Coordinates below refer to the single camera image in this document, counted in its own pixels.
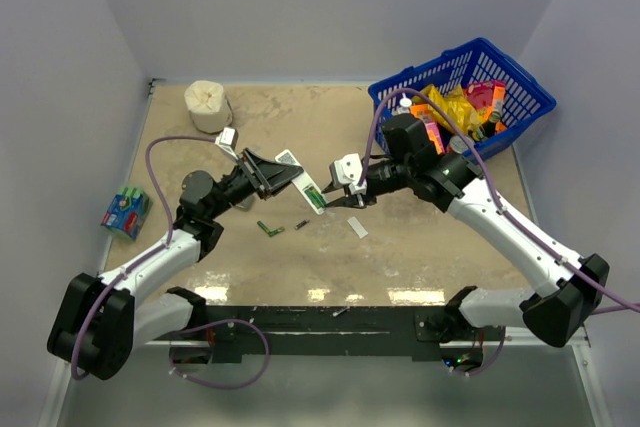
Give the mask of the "white remote control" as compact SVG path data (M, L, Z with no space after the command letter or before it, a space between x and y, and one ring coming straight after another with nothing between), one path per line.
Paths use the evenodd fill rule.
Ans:
M279 161L279 162L287 163L287 164L296 164L296 165L301 166L301 164L299 163L297 158L293 155L293 153L289 149L285 149L285 150L281 151L279 154L277 154L275 156L275 160ZM305 190L309 186L314 186L317 189L317 191L319 193L321 193L321 189L318 187L317 183L312 179L312 177L306 172L306 170L304 170L304 173L302 175L300 175L299 177L297 177L296 179L293 180L293 185L299 191L299 193L304 198L304 200L307 202L307 204L310 206L310 208L317 215L322 215L325 212L325 207L322 208L322 209L316 208L314 206L314 204L310 201L310 199L307 197L307 195L305 194Z

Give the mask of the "white battery cover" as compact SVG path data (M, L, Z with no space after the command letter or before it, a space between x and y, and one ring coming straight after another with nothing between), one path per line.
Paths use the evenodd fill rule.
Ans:
M347 223L360 239L363 239L368 235L368 231L356 217L348 218Z

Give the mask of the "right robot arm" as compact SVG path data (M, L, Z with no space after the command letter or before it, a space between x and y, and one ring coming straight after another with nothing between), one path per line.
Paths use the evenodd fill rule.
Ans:
M400 114L384 122L382 132L389 152L381 161L366 165L348 154L331 164L324 190L344 195L328 205L366 208L408 188L477 232L528 282L510 290L463 288L430 323L440 341L466 340L484 327L521 327L552 347L564 346L599 306L608 263L544 233L491 193L487 175L463 155L438 153L421 120Z

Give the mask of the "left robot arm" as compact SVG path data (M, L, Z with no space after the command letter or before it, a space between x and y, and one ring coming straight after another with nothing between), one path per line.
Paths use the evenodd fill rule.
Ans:
M176 216L159 241L116 269L100 276L81 273L69 282L47 340L48 352L69 362L76 380L107 380L140 343L171 331L185 339L200 337L207 315L196 295L173 289L149 309L142 309L142 303L214 250L223 233L217 217L253 195L277 195L303 172L299 165L245 149L220 180L202 170L187 174Z

